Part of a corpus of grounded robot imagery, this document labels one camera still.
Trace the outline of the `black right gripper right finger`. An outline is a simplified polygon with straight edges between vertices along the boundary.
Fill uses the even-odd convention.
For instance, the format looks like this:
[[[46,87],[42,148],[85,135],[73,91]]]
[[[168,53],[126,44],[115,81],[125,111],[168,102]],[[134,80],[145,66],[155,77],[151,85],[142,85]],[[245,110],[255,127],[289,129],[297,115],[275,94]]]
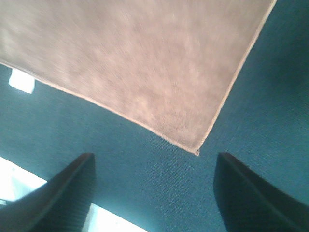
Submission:
[[[307,232],[309,207],[229,153],[217,156],[213,191],[229,232]]]

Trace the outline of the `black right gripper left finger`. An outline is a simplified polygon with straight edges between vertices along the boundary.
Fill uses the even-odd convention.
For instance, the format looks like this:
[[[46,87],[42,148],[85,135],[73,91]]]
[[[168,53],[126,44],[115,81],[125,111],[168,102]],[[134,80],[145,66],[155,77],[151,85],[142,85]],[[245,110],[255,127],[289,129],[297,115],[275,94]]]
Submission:
[[[80,232],[95,188],[95,155],[81,154],[44,185],[1,208],[0,230]]]

